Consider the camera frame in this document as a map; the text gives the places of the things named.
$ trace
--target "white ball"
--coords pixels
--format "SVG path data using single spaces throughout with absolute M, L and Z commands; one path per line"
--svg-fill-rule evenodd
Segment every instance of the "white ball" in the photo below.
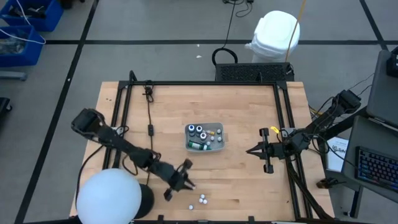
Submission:
M 76 209 L 82 224 L 126 224 L 141 204 L 138 181 L 125 170 L 106 169 L 81 188 Z

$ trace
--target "wooden tabletop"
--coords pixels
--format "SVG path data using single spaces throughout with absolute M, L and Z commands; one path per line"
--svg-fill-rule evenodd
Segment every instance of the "wooden tabletop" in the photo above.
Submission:
M 99 93 L 96 109 L 103 113 L 110 124 L 117 82 L 104 82 Z M 311 122 L 303 83 L 288 83 L 290 102 L 295 125 L 305 127 Z M 147 134 L 149 124 L 147 102 L 143 87 L 132 88 L 127 125 L 130 130 L 125 138 L 139 147 L 150 147 Z M 152 123 L 155 129 L 154 150 L 162 154 L 162 161 L 175 167 L 185 158 L 193 162 L 189 170 L 196 190 L 174 192 L 173 199 L 163 197 L 168 185 L 150 176 L 149 187 L 155 194 L 155 205 L 143 220 L 156 220 L 164 215 L 165 220 L 294 220 L 285 162 L 272 158 L 274 174 L 265 174 L 264 161 L 246 154 L 261 141 L 260 128 L 279 127 L 274 92 L 271 86 L 155 86 L 154 103 L 150 104 Z M 118 125 L 125 95 L 122 96 Z M 283 94 L 280 100 L 287 124 Z M 184 146 L 184 127 L 192 123 L 221 122 L 224 125 L 225 148 L 221 152 L 195 154 Z M 276 142 L 270 132 L 270 142 Z M 84 160 L 98 145 L 88 142 Z M 81 185 L 102 168 L 104 150 L 88 161 L 81 176 Z M 316 183 L 325 177 L 320 156 L 312 151 L 303 151 L 303 166 L 308 189 L 325 211 L 334 217 L 328 190 L 318 189 Z M 131 161 L 127 166 L 133 169 Z M 145 183 L 147 174 L 139 170 L 137 179 Z M 302 194 L 297 188 L 299 201 Z M 205 194 L 207 205 L 200 204 L 200 194 Z M 305 217 L 303 203 L 300 213 Z M 74 202 L 70 215 L 76 215 Z

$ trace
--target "paper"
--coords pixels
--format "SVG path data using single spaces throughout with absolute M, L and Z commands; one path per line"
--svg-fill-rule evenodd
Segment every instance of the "paper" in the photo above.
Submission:
M 348 140 L 341 139 L 338 137 L 331 138 L 328 141 L 329 146 L 342 158 L 346 157 L 346 151 L 348 147 Z M 326 169 L 341 172 L 343 168 L 344 160 L 336 156 L 333 152 L 329 151 L 326 157 Z

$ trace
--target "blue crate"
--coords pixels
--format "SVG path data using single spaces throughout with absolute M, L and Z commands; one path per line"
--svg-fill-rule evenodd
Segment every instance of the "blue crate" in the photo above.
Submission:
M 30 6 L 46 6 L 45 19 L 29 18 L 28 20 L 37 31 L 51 32 L 55 29 L 60 20 L 63 9 L 57 0 L 19 0 L 22 7 L 28 4 Z M 18 7 L 16 0 L 8 0 L 6 5 L 0 11 L 0 18 L 4 19 L 10 26 L 23 26 L 27 25 L 25 18 L 8 16 L 11 6 Z
M 14 27 L 0 27 L 8 34 L 16 34 L 21 30 L 29 34 L 29 40 L 43 42 L 41 36 L 35 31 L 32 26 L 14 26 Z M 9 38 L 6 34 L 0 32 L 0 39 Z M 0 55 L 0 67 L 13 67 L 24 65 L 35 65 L 39 59 L 42 51 L 42 44 L 26 42 L 24 50 L 20 54 L 2 54 Z

